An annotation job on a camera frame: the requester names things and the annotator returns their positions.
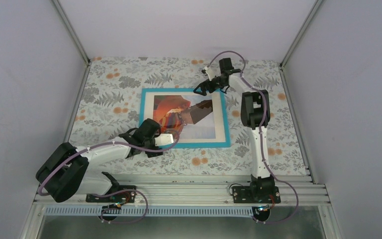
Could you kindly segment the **printed photo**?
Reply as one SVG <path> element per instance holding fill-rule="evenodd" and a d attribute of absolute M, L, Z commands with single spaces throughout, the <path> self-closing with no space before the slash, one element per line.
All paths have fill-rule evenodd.
<path fill-rule="evenodd" d="M 153 120 L 162 133 L 172 133 L 182 140 L 214 139 L 213 100 L 198 95 L 156 95 Z"/>

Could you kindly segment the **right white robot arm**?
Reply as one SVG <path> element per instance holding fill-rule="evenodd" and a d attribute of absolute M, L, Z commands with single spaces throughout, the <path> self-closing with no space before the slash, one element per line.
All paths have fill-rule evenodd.
<path fill-rule="evenodd" d="M 216 76 L 209 66 L 202 69 L 207 79 L 200 83 L 193 92 L 202 96 L 217 90 L 226 93 L 232 87 L 241 93 L 240 117 L 247 130 L 252 151 L 252 172 L 246 202 L 267 203 L 275 192 L 275 178 L 269 167 L 267 151 L 267 126 L 270 120 L 269 94 L 266 90 L 257 90 L 243 78 L 242 70 L 233 67 L 230 58 L 219 61 L 220 75 Z"/>

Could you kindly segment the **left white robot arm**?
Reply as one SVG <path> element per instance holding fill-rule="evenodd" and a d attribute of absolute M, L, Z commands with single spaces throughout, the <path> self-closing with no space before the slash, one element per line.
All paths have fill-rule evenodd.
<path fill-rule="evenodd" d="M 99 170 L 101 164 L 126 159 L 145 152 L 148 157 L 163 154 L 162 146 L 174 142 L 172 134 L 162 133 L 159 124 L 144 120 L 139 127 L 92 146 L 60 144 L 36 172 L 40 183 L 38 195 L 51 196 L 60 203 L 75 194 L 100 195 L 111 202 L 122 189 L 108 172 Z"/>

